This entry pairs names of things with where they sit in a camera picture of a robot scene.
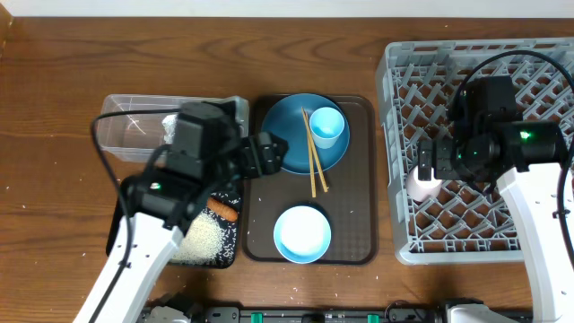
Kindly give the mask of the pink cup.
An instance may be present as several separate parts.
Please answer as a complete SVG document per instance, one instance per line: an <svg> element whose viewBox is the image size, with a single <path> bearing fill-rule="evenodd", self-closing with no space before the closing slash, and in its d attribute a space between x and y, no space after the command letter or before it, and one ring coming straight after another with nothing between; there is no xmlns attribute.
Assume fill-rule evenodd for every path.
<svg viewBox="0 0 574 323"><path fill-rule="evenodd" d="M431 180L419 180L419 167L415 166L408 174L405 189L412 200L424 202L439 195L442 183L441 179L435 179L434 177Z"/></svg>

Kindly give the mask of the orange carrot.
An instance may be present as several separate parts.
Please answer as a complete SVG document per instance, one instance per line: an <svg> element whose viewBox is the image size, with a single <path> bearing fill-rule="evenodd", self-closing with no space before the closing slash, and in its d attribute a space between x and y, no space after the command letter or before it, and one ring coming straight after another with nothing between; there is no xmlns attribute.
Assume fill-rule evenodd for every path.
<svg viewBox="0 0 574 323"><path fill-rule="evenodd" d="M235 223L239 218L238 212L235 211L232 207L227 206L212 197L208 198L206 206L208 209L215 212L217 215L228 222Z"/></svg>

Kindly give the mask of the light blue cup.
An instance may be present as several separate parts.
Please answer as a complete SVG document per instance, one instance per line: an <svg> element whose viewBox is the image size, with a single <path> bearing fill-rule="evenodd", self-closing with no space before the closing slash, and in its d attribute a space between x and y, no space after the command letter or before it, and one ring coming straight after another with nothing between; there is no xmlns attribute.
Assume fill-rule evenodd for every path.
<svg viewBox="0 0 574 323"><path fill-rule="evenodd" d="M315 145L320 149L329 149L344 131L344 116L338 109L320 108L311 114L309 127Z"/></svg>

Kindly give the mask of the light blue bowl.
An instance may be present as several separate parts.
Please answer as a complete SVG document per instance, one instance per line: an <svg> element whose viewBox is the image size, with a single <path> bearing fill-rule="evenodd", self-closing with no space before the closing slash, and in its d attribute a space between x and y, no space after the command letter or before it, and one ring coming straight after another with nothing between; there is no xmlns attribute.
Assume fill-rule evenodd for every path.
<svg viewBox="0 0 574 323"><path fill-rule="evenodd" d="M295 264L309 264L326 254L332 230L317 208L297 205L279 216L273 236L276 249L285 259Z"/></svg>

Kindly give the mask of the white napkin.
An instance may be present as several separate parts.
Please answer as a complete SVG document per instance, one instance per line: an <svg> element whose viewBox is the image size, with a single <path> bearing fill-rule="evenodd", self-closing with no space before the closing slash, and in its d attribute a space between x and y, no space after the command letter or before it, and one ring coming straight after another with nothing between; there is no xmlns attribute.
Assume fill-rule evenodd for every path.
<svg viewBox="0 0 574 323"><path fill-rule="evenodd" d="M178 116L176 114L171 114L166 116L161 122L164 128L163 140L165 144L171 144L173 142L177 119Z"/></svg>

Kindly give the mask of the white rice pile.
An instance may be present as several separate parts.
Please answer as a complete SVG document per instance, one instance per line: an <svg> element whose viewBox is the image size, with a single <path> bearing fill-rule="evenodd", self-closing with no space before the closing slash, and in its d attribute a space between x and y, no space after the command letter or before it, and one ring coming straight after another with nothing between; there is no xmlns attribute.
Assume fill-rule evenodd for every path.
<svg viewBox="0 0 574 323"><path fill-rule="evenodd" d="M238 212L242 198L236 192L215 192L212 198ZM228 222L207 207L192 222L187 235L170 263L210 268L229 267L236 256L239 218Z"/></svg>

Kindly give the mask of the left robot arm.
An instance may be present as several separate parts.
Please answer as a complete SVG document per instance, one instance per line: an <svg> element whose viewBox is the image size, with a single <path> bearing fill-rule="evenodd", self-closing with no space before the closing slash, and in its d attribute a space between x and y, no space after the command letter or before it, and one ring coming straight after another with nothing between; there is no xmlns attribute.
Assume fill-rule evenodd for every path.
<svg viewBox="0 0 574 323"><path fill-rule="evenodd" d="M121 215L78 322L135 322L210 195L283 165L287 142L269 132L242 136L230 103L192 101L172 112L172 142L153 151L142 173L112 182Z"/></svg>

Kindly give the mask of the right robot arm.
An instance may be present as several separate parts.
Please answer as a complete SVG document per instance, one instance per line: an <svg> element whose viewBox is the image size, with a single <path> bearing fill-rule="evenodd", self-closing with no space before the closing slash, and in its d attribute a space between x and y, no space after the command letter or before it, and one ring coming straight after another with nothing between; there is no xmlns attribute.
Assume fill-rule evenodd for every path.
<svg viewBox="0 0 574 323"><path fill-rule="evenodd" d="M514 223L535 322L573 320L568 149L557 123L525 121L508 76L461 83L450 139L422 141L415 177L497 188Z"/></svg>

